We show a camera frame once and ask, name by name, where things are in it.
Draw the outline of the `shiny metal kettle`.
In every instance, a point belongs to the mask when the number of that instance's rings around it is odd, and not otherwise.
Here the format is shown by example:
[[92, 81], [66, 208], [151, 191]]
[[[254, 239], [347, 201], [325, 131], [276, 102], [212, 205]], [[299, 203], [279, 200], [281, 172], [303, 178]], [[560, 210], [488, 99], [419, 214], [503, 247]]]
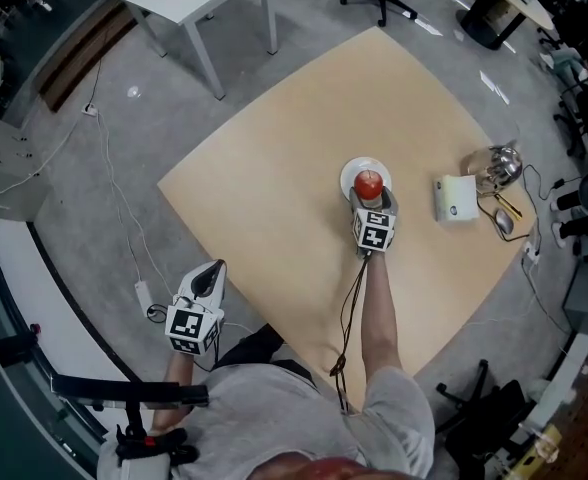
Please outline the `shiny metal kettle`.
[[475, 178], [477, 195], [482, 197], [500, 193], [517, 181], [522, 171], [523, 159], [516, 141], [478, 149], [461, 161], [461, 172]]

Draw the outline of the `person's right forearm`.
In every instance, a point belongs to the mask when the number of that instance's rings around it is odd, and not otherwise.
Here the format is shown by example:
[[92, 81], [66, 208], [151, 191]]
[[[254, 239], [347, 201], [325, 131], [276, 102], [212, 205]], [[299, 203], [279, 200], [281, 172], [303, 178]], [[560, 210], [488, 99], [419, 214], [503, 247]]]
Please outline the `person's right forearm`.
[[366, 287], [361, 316], [362, 360], [366, 380], [385, 367], [401, 369], [396, 312], [385, 254], [375, 252], [366, 267]]

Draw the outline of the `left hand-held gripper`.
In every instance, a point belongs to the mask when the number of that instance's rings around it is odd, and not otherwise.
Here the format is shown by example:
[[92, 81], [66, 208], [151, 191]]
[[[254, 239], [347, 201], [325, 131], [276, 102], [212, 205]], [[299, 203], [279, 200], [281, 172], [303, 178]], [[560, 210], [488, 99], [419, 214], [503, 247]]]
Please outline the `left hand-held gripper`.
[[[204, 356], [220, 335], [224, 321], [226, 263], [213, 260], [188, 272], [175, 303], [167, 308], [165, 336], [174, 351]], [[189, 298], [209, 298], [210, 306]]]

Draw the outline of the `red apple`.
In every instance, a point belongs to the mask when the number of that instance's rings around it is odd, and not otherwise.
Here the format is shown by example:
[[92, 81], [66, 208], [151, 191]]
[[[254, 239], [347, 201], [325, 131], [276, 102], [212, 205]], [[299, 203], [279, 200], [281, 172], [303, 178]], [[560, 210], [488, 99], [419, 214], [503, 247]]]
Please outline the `red apple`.
[[353, 188], [361, 200], [372, 201], [382, 194], [384, 181], [377, 171], [365, 169], [355, 176]]

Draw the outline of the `yellow cardboard box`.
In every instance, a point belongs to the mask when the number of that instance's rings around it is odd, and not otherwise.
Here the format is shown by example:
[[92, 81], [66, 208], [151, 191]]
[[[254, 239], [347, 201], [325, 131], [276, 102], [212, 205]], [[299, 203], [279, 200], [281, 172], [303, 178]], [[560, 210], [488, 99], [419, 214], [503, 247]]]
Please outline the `yellow cardboard box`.
[[534, 474], [545, 464], [554, 463], [560, 452], [562, 435], [554, 424], [548, 424], [540, 432], [532, 430], [535, 440], [521, 459], [519, 459], [501, 480], [532, 480]]

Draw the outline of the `white cabinet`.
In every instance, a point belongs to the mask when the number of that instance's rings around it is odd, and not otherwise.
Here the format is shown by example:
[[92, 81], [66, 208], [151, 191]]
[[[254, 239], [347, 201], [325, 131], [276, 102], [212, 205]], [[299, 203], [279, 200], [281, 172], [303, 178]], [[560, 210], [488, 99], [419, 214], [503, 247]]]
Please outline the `white cabinet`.
[[34, 220], [50, 189], [32, 141], [0, 120], [0, 219]]

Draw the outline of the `cream square box device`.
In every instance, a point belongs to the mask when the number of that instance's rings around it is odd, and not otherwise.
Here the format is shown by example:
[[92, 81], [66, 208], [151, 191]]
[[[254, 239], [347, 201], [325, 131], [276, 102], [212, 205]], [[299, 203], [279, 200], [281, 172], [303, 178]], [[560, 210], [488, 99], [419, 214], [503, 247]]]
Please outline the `cream square box device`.
[[436, 220], [469, 222], [479, 217], [476, 180], [473, 175], [444, 175], [434, 181]]

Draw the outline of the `person's grey shirt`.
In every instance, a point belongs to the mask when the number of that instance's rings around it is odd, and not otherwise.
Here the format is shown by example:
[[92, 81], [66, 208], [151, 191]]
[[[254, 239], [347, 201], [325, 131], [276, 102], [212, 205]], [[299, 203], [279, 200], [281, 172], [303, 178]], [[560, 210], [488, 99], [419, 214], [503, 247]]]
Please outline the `person's grey shirt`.
[[209, 403], [183, 421], [198, 458], [172, 467], [167, 460], [120, 460], [117, 441], [103, 444], [98, 480], [247, 480], [263, 463], [296, 453], [311, 460], [343, 458], [363, 466], [423, 478], [433, 464], [435, 425], [423, 391], [395, 367], [368, 381], [360, 413], [345, 416], [309, 381], [277, 366], [223, 367], [206, 380]]

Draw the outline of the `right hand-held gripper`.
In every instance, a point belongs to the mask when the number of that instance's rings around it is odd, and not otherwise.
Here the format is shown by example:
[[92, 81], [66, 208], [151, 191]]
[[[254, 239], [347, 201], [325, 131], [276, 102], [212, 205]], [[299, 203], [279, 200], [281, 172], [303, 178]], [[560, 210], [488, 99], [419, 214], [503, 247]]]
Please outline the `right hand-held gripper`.
[[387, 187], [383, 188], [380, 210], [364, 208], [354, 187], [349, 189], [348, 199], [357, 256], [365, 258], [373, 252], [385, 252], [394, 239], [398, 216], [398, 204], [393, 193]]

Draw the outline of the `white plate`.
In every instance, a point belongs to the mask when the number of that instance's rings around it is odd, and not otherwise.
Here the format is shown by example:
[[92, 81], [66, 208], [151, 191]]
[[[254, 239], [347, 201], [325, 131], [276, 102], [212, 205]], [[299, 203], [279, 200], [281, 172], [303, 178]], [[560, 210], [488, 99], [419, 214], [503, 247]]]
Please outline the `white plate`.
[[354, 185], [356, 176], [366, 170], [377, 172], [383, 180], [384, 187], [389, 190], [393, 189], [391, 175], [382, 162], [371, 157], [357, 157], [349, 160], [343, 166], [340, 174], [340, 187], [346, 200], [349, 199], [349, 192]]

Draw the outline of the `person's black trouser leg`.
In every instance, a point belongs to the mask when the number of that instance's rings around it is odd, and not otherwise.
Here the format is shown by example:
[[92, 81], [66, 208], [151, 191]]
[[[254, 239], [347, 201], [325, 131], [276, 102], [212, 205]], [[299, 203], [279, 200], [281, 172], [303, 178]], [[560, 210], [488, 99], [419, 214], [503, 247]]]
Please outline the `person's black trouser leg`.
[[212, 370], [227, 366], [263, 364], [271, 365], [293, 373], [314, 385], [310, 372], [293, 359], [274, 359], [284, 345], [281, 335], [269, 324], [241, 339], [232, 349], [217, 360]]

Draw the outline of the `yellow pen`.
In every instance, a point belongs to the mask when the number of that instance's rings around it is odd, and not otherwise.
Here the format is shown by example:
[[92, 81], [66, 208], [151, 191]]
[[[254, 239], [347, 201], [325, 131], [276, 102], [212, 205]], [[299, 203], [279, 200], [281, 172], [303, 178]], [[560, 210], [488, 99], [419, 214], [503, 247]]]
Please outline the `yellow pen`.
[[523, 214], [521, 211], [516, 208], [513, 204], [511, 204], [506, 198], [504, 198], [500, 194], [495, 194], [494, 198], [498, 201], [498, 203], [503, 206], [509, 213], [511, 213], [514, 218], [520, 221], [523, 218]]

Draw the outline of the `wooden step platform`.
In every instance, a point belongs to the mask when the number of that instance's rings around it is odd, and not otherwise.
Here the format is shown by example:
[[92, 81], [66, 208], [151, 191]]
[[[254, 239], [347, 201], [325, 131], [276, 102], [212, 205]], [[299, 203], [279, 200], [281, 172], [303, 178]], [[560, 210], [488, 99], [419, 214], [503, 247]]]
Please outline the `wooden step platform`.
[[58, 112], [89, 71], [135, 25], [123, 2], [108, 0], [74, 28], [34, 80], [48, 109]]

